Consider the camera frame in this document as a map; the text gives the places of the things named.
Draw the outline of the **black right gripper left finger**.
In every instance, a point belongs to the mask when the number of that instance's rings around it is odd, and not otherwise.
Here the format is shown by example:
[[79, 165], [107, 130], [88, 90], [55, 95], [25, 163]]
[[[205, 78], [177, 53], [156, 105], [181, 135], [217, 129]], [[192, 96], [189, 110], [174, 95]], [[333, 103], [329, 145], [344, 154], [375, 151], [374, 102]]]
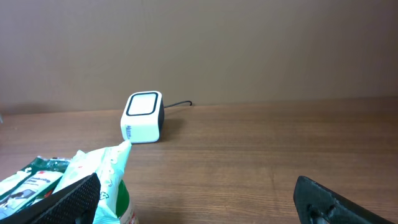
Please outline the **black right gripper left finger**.
[[93, 173], [2, 219], [1, 224], [92, 224], [100, 188], [100, 180]]

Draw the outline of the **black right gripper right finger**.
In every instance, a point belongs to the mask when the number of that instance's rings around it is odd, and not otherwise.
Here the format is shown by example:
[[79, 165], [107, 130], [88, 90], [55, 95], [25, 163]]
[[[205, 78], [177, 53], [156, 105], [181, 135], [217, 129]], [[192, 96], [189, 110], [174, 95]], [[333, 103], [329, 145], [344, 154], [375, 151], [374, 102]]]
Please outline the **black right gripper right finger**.
[[295, 184], [294, 204], [304, 224], [393, 224], [302, 175]]

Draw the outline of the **green lid jar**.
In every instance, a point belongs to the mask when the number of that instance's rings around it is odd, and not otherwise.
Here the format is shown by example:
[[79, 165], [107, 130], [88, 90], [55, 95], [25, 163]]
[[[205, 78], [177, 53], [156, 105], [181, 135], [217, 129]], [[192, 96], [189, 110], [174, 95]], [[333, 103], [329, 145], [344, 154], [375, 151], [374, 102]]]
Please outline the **green lid jar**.
[[139, 224], [134, 204], [123, 180], [118, 187], [116, 216], [119, 218], [120, 224]]

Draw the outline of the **mint green wipes pack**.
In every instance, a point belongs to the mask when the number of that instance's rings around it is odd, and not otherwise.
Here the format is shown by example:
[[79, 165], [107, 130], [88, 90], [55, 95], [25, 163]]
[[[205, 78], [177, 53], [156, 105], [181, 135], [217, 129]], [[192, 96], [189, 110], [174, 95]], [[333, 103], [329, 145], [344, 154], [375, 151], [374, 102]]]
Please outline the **mint green wipes pack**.
[[100, 184], [100, 198], [94, 223], [120, 223], [116, 216], [118, 187], [124, 177], [124, 170], [132, 144], [123, 141], [117, 146], [104, 147], [90, 152], [78, 151], [57, 184], [58, 192], [72, 183], [96, 173]]

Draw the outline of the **green 3M gloves pack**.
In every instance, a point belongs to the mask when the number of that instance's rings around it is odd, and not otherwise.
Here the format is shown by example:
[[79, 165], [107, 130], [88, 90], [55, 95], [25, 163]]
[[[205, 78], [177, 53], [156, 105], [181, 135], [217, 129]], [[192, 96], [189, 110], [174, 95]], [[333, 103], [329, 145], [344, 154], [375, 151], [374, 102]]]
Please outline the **green 3M gloves pack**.
[[15, 174], [1, 181], [1, 219], [52, 195], [70, 159], [36, 157]]

